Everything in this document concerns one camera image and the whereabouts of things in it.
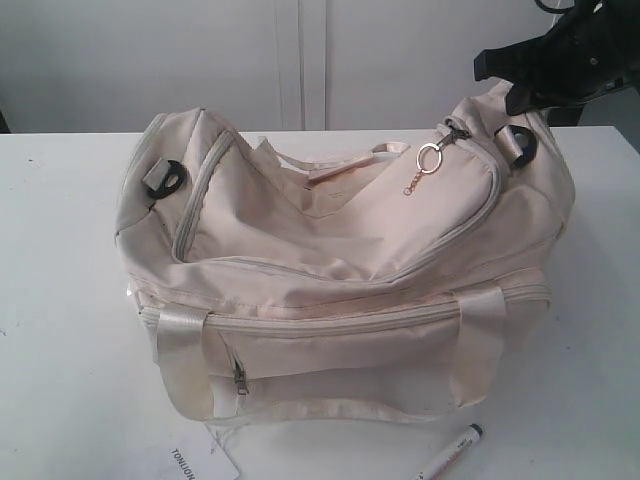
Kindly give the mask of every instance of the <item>tag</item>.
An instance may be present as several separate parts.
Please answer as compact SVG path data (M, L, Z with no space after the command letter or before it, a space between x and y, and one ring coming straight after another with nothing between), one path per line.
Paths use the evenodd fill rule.
M240 476L204 425L152 447L131 452L117 462L114 480L235 480Z

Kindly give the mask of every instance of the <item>table surface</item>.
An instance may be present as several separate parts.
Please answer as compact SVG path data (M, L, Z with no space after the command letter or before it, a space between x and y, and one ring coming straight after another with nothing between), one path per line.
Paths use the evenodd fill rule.
M486 435L447 478L640 478L640 157L611 127L555 134L578 195L547 268L554 304L489 398L420 426L247 427L226 442L242 478L409 479L473 421ZM267 136L306 157L420 143L426 131ZM138 138L0 136L3 478L107 478L113 462L189 423L164 392L113 242Z

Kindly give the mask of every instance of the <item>cream canvas bag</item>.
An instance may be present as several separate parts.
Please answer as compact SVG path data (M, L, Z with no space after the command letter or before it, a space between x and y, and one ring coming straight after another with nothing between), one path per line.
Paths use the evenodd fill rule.
M548 308L541 265L574 201L544 119L508 117L508 88L463 100L424 146L316 163L205 110L159 115L116 239L177 410L422 422L482 400Z

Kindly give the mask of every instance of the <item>marker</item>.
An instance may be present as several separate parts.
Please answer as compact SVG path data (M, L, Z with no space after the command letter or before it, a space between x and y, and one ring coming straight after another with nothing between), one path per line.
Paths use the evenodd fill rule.
M471 445L478 443L482 437L482 428L475 423L470 425L458 438L449 444L429 465L413 480L436 480L447 470Z

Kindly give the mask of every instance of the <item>zipper pull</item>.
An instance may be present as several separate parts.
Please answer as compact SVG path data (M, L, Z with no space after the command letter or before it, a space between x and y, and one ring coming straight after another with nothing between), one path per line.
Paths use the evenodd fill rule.
M456 127L451 119L447 119L445 121L445 126L451 130L448 135L446 135L442 140L438 143L425 143L420 150L418 150L418 156L416 157L416 166L418 167L418 171L416 172L413 180L411 180L411 184L404 189L403 193L408 197L413 193L413 191L418 186L418 182L425 175L433 175L436 173L440 167L442 166L442 161L444 156L442 154L442 150L448 145L455 143L459 139L467 139L471 138L471 132L468 130L463 130L461 128ZM422 162L423 158L429 152L429 150L435 150L438 154L438 161L436 166L431 169L424 168L424 164Z
M249 387L247 386L247 374L240 364L236 361L233 367L233 381L236 384L238 395L249 395Z

